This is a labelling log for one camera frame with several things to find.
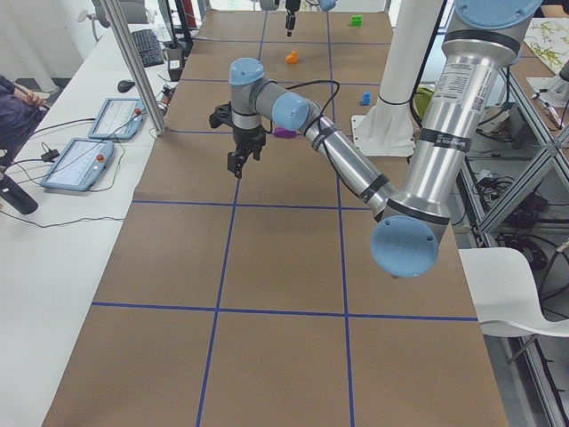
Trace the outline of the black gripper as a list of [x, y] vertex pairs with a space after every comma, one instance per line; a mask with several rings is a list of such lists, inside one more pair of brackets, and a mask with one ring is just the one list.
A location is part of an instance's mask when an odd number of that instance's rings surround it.
[[295, 28], [296, 17], [294, 15], [300, 10], [300, 0], [286, 0], [285, 9], [288, 14], [285, 20], [286, 35], [291, 36]]
[[235, 127], [233, 129], [233, 139], [236, 150], [228, 153], [228, 170], [237, 179], [242, 178], [243, 167], [247, 158], [252, 155], [253, 159], [260, 161], [260, 153], [266, 145], [267, 132], [263, 126], [256, 126], [251, 129]]

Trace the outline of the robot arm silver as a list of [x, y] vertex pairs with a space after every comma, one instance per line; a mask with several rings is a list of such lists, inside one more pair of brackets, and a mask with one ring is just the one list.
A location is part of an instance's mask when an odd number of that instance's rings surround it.
[[236, 149], [228, 169], [240, 176], [266, 142], [262, 119], [305, 136], [326, 157], [377, 222], [371, 240], [376, 263], [398, 277], [416, 277], [437, 261], [450, 221], [447, 199], [499, 71], [512, 64], [538, 9], [536, 1], [459, 1], [443, 42], [446, 63], [422, 121], [403, 186], [386, 175], [312, 100], [264, 76], [253, 58], [229, 67], [231, 99], [216, 108], [211, 125], [233, 130]]

